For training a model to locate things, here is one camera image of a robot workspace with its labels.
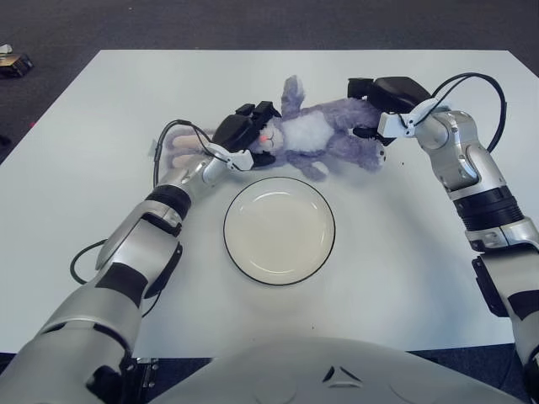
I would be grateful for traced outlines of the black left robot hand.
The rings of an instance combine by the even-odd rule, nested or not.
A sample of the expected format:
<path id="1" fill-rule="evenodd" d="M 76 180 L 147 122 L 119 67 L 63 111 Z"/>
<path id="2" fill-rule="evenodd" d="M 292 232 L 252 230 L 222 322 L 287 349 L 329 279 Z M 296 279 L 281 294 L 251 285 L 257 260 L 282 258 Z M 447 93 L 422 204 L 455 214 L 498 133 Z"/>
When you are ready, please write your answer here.
<path id="1" fill-rule="evenodd" d="M 228 115 L 218 126 L 208 149 L 223 159 L 231 170 L 249 171 L 275 163 L 269 151 L 250 151 L 261 130 L 274 117 L 281 117 L 270 101 L 258 105 L 244 104 Z"/>

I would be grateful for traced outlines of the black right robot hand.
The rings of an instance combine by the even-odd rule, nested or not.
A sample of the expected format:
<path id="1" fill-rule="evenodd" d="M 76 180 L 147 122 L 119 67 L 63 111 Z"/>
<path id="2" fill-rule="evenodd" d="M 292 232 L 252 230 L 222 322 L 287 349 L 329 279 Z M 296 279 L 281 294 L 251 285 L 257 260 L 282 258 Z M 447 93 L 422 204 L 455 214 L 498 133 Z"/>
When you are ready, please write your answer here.
<path id="1" fill-rule="evenodd" d="M 371 128 L 356 127 L 359 138 L 375 139 L 388 146 L 397 138 L 412 138 L 437 100 L 410 77 L 350 78 L 350 98 L 367 101 L 381 112 Z"/>

